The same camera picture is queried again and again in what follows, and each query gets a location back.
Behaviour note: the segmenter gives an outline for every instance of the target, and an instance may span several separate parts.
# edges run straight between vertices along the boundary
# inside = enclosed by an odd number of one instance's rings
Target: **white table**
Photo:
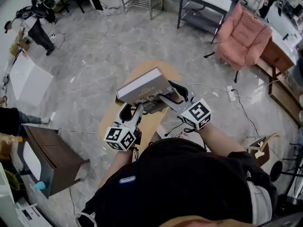
[[[161,10],[164,9],[163,0],[129,0],[127,2],[125,2],[125,0],[121,0],[121,4],[125,13],[127,13],[127,10],[125,8],[126,5],[149,9],[151,20],[153,19],[152,11],[156,6],[160,4]]]
[[[203,7],[200,9],[194,8],[189,1],[203,5]],[[180,20],[184,20],[196,27],[207,30],[214,34],[212,44],[226,14],[231,8],[231,4],[231,0],[188,0],[188,3],[183,6],[183,0],[180,0],[177,28],[180,26]]]
[[[50,73],[38,67],[26,54],[18,56],[9,77],[16,99],[36,107],[53,80]]]
[[[286,41],[283,40],[283,37],[279,34],[278,31],[276,31],[272,26],[272,41],[285,53],[285,55],[288,56],[288,58],[292,61],[292,63],[295,65],[298,60],[298,53],[295,49],[291,48]]]

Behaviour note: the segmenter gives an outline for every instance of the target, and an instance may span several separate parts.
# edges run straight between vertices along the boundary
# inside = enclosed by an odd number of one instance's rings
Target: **cable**
[[[296,177],[295,182],[294,182],[294,192],[293,192],[294,198],[296,198],[296,197],[295,197],[295,187],[296,187],[296,185],[297,185],[297,180],[298,180],[298,177]]]
[[[185,133],[185,134],[187,134],[187,135],[188,135],[188,137],[187,137],[187,139],[186,139],[186,140],[190,140],[190,135],[189,135],[189,133],[184,132],[184,130],[183,130],[181,133],[174,134],[174,135],[173,135],[173,138],[181,138],[181,139],[185,139],[185,137],[184,137],[184,134],[183,134],[183,133]]]
[[[288,165],[288,166],[290,166],[290,167],[293,167],[292,165],[288,164],[286,161],[282,160],[282,159],[277,155],[277,153],[276,153],[271,147],[268,146],[268,148],[271,149],[271,151],[276,155],[276,157],[277,157],[280,161],[282,161],[283,163],[285,163],[286,165]]]
[[[274,83],[274,82],[276,82],[276,81],[282,81],[284,78],[286,78],[286,85],[290,87],[290,86],[292,85],[292,81],[291,81],[291,79],[289,78],[289,75],[286,75],[286,76],[282,77],[281,79],[274,80],[274,81],[272,81],[272,82],[266,84],[265,86],[259,87],[259,89],[257,89],[256,94],[252,97],[252,99],[254,99],[254,97],[258,94],[258,92],[259,92],[260,90],[265,89],[267,86],[269,86],[270,84],[272,84],[272,83]]]
[[[239,95],[239,92],[238,92],[238,90],[237,89],[232,89],[232,91],[236,91],[237,92],[237,94]],[[259,133],[258,133],[258,130],[257,130],[257,128],[256,128],[256,126],[255,126],[255,123],[248,117],[248,115],[247,115],[247,113],[246,113],[246,111],[245,111],[245,108],[244,108],[244,106],[243,106],[243,104],[241,103],[241,100],[240,100],[240,98],[238,98],[239,99],[239,103],[241,104],[241,106],[242,106],[242,108],[243,108],[243,111],[244,111],[244,113],[246,114],[246,117],[248,118],[248,120],[253,124],[253,126],[254,126],[254,129],[256,130],[256,132],[257,132],[257,135],[259,135]]]
[[[49,37],[55,36],[56,34],[62,34],[62,35],[63,35],[63,42],[61,43],[61,45],[59,46],[59,48],[57,48],[57,47],[55,46],[55,48],[56,48],[57,50],[59,50],[59,49],[61,48],[61,46],[63,45],[63,43],[65,42],[65,35],[66,35],[66,33],[57,32],[57,33],[53,33],[53,34],[52,34],[51,36],[49,36]]]
[[[225,92],[229,92],[229,90],[227,90],[227,89],[223,89],[223,88],[219,88],[219,87],[213,87],[213,86],[210,86],[210,85],[207,85],[207,84],[204,84],[204,83],[196,83],[196,82],[194,82],[194,80],[189,75],[183,74],[181,72],[178,72],[178,73],[181,74],[181,75],[183,75],[183,76],[187,76],[187,77],[189,77],[191,79],[191,81],[192,81],[191,87],[192,88],[194,88],[196,85],[203,85],[203,86],[206,86],[206,87],[215,88],[215,89],[219,89],[219,90],[222,90],[222,91],[225,91]]]
[[[75,213],[75,204],[74,204],[74,202],[72,200],[72,196],[71,196],[71,202],[72,202],[72,206],[74,208],[74,215],[76,215],[76,213]]]
[[[134,158],[137,161],[139,159],[139,149],[136,146],[130,147],[129,149],[133,151]]]
[[[80,218],[81,215],[83,215],[83,216],[89,218],[91,222],[93,222],[94,227],[98,227],[98,225],[97,225],[97,223],[96,223],[94,217],[92,216],[93,214],[96,214],[96,213],[94,212],[94,213],[92,213],[91,215],[89,215],[89,214],[87,214],[87,213],[83,213],[83,212],[78,213],[78,214],[76,215],[76,218],[75,218],[75,224],[76,224],[76,226],[77,226],[77,227],[82,227],[82,226],[80,225],[79,221],[78,221],[78,218]]]
[[[101,45],[103,45],[103,46],[117,47],[118,49],[123,50],[123,51],[128,51],[128,52],[136,53],[136,54],[141,55],[141,56],[142,56],[142,57],[143,57],[143,58],[144,58],[144,59],[147,61],[146,57],[145,57],[144,55],[142,55],[141,53],[137,52],[137,51],[130,51],[130,50],[127,50],[127,49],[121,48],[121,47],[119,47],[119,46],[117,46],[117,45],[103,44],[103,43],[98,42],[98,41],[96,41],[96,40],[90,40],[90,39],[84,39],[84,40],[88,40],[88,41],[96,42],[96,43],[101,44]]]
[[[136,108],[131,108],[132,111],[135,111]],[[147,112],[143,112],[143,115],[147,115],[148,113]]]
[[[164,136],[167,137],[169,135],[170,132],[172,132],[174,129],[176,129],[177,127],[181,126],[182,124],[184,124],[183,122],[181,124],[179,124],[178,126],[176,126],[175,128],[172,128],[168,133],[166,133]]]
[[[6,178],[4,178],[5,179],[5,181],[9,184],[9,186],[12,188],[12,189],[14,189],[14,190],[16,190],[16,191],[20,191],[20,190],[22,190],[22,191],[26,191],[25,189],[21,189],[20,188],[20,185],[24,185],[24,183],[20,183],[19,182],[19,177],[17,178],[16,177],[16,175],[17,174],[14,174],[14,173],[12,173],[12,172],[10,172],[10,171],[7,171],[7,170],[4,170],[4,173],[5,173],[5,176],[6,176]]]
[[[69,129],[65,129],[65,128],[60,128],[58,129],[60,130],[64,130],[64,131],[68,131],[68,132],[80,132],[80,133],[86,133],[86,134],[100,134],[100,132],[86,132],[86,131],[79,131],[79,130],[69,130]]]

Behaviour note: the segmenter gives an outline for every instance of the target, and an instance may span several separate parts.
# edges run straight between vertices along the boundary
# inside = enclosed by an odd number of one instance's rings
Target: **black shirt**
[[[95,212],[97,224],[107,227],[158,227],[188,215],[251,223],[247,180],[268,191],[274,210],[276,188],[247,152],[219,157],[188,140],[164,139],[111,176],[84,212]],[[86,217],[79,221],[83,227],[92,226]]]
[[[16,136],[20,125],[18,109],[0,107],[0,119],[0,133]]]

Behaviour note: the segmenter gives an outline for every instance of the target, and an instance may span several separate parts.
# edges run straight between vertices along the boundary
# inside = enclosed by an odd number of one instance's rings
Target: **wooden desk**
[[[261,59],[268,65],[277,68],[278,74],[281,74],[296,64],[297,57],[283,41],[282,36],[273,27],[271,29],[273,31],[272,37],[261,54]]]
[[[151,60],[142,62],[135,70],[132,71],[124,84],[129,83],[156,67],[160,68],[168,80],[180,81],[180,75],[172,66],[162,61]],[[112,125],[113,121],[115,121],[116,113],[120,109],[121,105],[122,104],[113,102],[108,109],[108,114],[103,118],[100,124],[100,135],[102,139],[104,138],[107,128]],[[169,108],[167,107],[161,112],[143,115],[141,123],[139,124],[139,129],[142,132],[141,144],[138,147],[139,154],[141,154],[148,146],[168,109]]]

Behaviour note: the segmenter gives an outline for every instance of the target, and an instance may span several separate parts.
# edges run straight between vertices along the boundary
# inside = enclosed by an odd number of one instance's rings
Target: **shoe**
[[[54,50],[55,50],[55,48],[52,48],[51,50],[47,50],[46,55],[49,56]]]
[[[51,121],[51,119],[49,117],[45,117],[41,119],[41,123],[42,124],[49,124]]]

